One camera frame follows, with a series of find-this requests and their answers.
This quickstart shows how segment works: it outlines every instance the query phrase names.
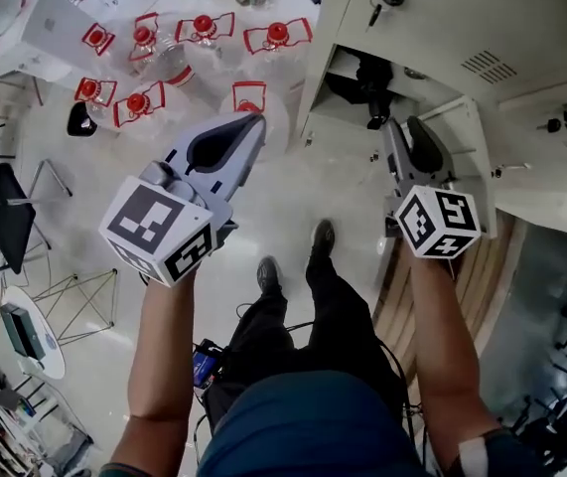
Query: tiled floor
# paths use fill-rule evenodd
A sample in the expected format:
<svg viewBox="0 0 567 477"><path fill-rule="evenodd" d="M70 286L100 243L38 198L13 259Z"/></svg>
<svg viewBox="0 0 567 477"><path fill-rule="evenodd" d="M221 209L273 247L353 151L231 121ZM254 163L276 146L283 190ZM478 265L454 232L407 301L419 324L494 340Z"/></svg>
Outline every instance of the tiled floor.
<svg viewBox="0 0 567 477"><path fill-rule="evenodd" d="M25 115L18 135L19 156L15 169L24 186L31 181L38 161L50 158L73 190L61 203L37 208L37 222L51 241L51 281L72 272L90 273L117 267L115 327L64 348L67 374L54 385L65 395L95 441L92 464L109 457L126 422L126 384L135 350L144 285L137 273L120 262L97 232L97 226L113 194L127 175L137 175L170 146L171 137L155 142L98 131L91 139L66 135L72 93L52 87L45 107L33 107ZM381 256L376 243L382 233L382 202L390 180L381 161L369 162L379 146L372 137L352 142L346 133L317 137L309 147L298 145L287 155L254 168L246 186L232 199L238 231L223 249L207 258L196 284L195 341L212 339L224 345L234 330L235 306L256 299L255 268L264 254L277 257L284 276L284 292L290 300L288 323L313 318L304 267L310 234L322 217L337 224L339 241L335 264L341 275L374 305ZM54 194L56 184L44 174L37 196ZM27 265L30 286L38 293L48 286L48 263L41 259ZM10 277L24 284L25 277ZM108 309L108 295L99 295L100 309ZM50 318L61 330L80 305L72 294ZM99 328L90 312L77 318L71 329L80 333ZM294 333L297 345L307 340L306 329ZM11 380L20 370L16 354L0 323L0 366ZM194 404L192 424L202 414ZM203 448L210 438L200 429ZM195 451L187 447L182 475L194 475Z"/></svg>

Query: foot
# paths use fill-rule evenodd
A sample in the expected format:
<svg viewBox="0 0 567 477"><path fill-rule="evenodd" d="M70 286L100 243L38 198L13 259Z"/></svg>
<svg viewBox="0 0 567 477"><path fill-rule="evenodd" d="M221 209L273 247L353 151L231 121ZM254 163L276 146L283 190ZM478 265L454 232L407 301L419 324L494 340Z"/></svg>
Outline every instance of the foot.
<svg viewBox="0 0 567 477"><path fill-rule="evenodd" d="M334 230L334 224L329 219L323 219L314 228L310 258L315 256L330 257L335 243L336 231Z"/></svg>
<svg viewBox="0 0 567 477"><path fill-rule="evenodd" d="M281 291L278 267L272 256L265 256L259 261L259 266L256 269L256 282L259 283L261 293L264 295Z"/></svg>

